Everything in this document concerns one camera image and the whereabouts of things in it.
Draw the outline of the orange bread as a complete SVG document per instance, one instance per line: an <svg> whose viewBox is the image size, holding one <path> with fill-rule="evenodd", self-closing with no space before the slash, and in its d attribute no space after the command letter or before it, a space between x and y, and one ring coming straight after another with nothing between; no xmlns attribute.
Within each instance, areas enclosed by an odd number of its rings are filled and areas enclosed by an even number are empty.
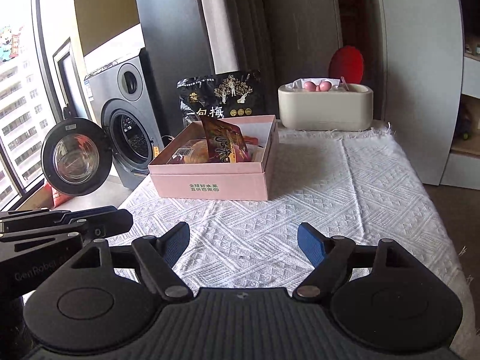
<svg viewBox="0 0 480 360"><path fill-rule="evenodd" d="M206 139L189 140L178 148L167 164L207 164L209 162Z"/></svg>

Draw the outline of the maroon chicken snack pouch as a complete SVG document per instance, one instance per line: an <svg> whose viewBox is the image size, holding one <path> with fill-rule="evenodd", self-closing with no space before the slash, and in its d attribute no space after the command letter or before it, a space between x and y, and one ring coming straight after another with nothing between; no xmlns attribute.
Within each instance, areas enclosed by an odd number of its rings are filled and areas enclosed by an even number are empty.
<svg viewBox="0 0 480 360"><path fill-rule="evenodd" d="M237 125L208 116L200 117L208 147L210 163L238 164L250 162L247 144Z"/></svg>

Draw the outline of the small red snack packet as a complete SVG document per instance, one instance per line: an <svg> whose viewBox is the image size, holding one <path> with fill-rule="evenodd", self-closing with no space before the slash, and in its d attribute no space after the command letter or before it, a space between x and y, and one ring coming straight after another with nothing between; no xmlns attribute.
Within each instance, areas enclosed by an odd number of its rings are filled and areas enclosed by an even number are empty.
<svg viewBox="0 0 480 360"><path fill-rule="evenodd" d="M260 142L257 137L254 136L244 136L244 141L247 145L252 145L252 146L259 146Z"/></svg>

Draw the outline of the white woven table cloth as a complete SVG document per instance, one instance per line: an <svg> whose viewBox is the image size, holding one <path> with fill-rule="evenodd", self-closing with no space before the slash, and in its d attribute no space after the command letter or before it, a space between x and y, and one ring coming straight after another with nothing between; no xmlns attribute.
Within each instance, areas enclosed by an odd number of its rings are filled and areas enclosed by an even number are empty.
<svg viewBox="0 0 480 360"><path fill-rule="evenodd" d="M174 269L193 290L202 287L294 289L311 270L298 226L359 245L399 242L459 297L463 319L452 347L467 357L479 342L469 284L442 219L388 127L360 133L281 129L266 202L162 198L145 179L123 202L127 245L161 236L179 222L190 244Z"/></svg>

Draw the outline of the round washer door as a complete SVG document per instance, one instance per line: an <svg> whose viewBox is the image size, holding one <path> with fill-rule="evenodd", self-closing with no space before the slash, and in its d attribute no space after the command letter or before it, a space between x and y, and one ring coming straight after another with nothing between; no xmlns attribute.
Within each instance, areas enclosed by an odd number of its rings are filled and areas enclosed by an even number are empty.
<svg viewBox="0 0 480 360"><path fill-rule="evenodd" d="M66 119L47 133L41 147L41 167L48 183L61 194L91 194L109 176L111 142L94 122Z"/></svg>

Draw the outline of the pink cardboard box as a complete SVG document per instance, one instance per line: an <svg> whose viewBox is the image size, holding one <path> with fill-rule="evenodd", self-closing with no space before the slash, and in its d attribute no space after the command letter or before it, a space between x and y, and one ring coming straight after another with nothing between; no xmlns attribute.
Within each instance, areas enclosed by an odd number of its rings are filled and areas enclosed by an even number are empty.
<svg viewBox="0 0 480 360"><path fill-rule="evenodd" d="M248 163L173 164L170 158L188 141L205 137L195 121L180 132L149 164L151 179L160 197L267 201L278 152L278 123L274 115L229 118L241 133L259 140L259 151Z"/></svg>

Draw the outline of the cream tissue box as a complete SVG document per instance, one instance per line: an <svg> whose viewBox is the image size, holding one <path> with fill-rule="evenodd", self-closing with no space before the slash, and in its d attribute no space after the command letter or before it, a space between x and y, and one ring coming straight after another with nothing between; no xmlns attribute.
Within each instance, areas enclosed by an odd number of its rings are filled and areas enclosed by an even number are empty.
<svg viewBox="0 0 480 360"><path fill-rule="evenodd" d="M348 84L349 91L308 92L278 88L280 120L286 128L312 131L361 131L374 117L374 92Z"/></svg>

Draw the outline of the grey washing machine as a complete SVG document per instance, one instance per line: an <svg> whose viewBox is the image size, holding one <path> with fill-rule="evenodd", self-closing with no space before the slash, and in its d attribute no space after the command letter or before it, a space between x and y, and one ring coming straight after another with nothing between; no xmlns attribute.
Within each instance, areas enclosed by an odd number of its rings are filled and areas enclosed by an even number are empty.
<svg viewBox="0 0 480 360"><path fill-rule="evenodd" d="M85 83L91 89L94 117L110 140L120 182L135 189L164 149L161 107L146 50L97 69Z"/></svg>

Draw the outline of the pink bow ornament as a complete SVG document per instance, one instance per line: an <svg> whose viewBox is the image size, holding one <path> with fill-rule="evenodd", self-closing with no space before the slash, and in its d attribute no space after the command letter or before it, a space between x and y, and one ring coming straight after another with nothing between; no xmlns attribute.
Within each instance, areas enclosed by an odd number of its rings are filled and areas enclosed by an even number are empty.
<svg viewBox="0 0 480 360"><path fill-rule="evenodd" d="M319 84L305 81L303 87L307 92L328 92L332 89L332 84L328 80L323 80Z"/></svg>

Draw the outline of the black plum snack bag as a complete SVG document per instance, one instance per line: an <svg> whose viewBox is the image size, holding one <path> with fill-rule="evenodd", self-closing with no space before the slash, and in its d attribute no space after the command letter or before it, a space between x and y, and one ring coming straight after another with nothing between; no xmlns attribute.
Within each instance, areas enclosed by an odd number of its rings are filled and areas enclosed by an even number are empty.
<svg viewBox="0 0 480 360"><path fill-rule="evenodd" d="M258 70L185 78L177 82L176 88L184 125L202 116L224 119L266 113Z"/></svg>

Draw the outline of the white tissue paper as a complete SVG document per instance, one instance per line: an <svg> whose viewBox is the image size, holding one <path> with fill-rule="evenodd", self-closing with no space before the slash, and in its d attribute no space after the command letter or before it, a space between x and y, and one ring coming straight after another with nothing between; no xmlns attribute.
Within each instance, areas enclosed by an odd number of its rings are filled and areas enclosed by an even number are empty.
<svg viewBox="0 0 480 360"><path fill-rule="evenodd" d="M332 78L300 78L294 80L293 82L286 84L287 89L296 90L301 89L305 90L303 85L305 81L312 81L315 84L319 84L323 80L328 80L332 84L332 88L330 91L349 91L348 85L344 80L340 79L332 79Z"/></svg>

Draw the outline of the red round cushion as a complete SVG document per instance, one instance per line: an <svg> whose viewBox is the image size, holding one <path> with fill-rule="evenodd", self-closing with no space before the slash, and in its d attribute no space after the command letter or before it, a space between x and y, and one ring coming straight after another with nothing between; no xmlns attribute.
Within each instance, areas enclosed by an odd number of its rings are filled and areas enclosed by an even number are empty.
<svg viewBox="0 0 480 360"><path fill-rule="evenodd" d="M363 55L354 46L338 49L329 63L329 78L343 77L348 84L360 84L365 71Z"/></svg>

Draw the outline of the white cabinet shelf unit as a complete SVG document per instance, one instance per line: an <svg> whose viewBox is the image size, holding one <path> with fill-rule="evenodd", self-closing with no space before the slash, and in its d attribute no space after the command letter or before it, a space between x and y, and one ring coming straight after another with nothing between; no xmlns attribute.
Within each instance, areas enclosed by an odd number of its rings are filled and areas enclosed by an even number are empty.
<svg viewBox="0 0 480 360"><path fill-rule="evenodd" d="M464 80L461 0L378 0L384 117L420 180L479 188L479 156L452 149Z"/></svg>

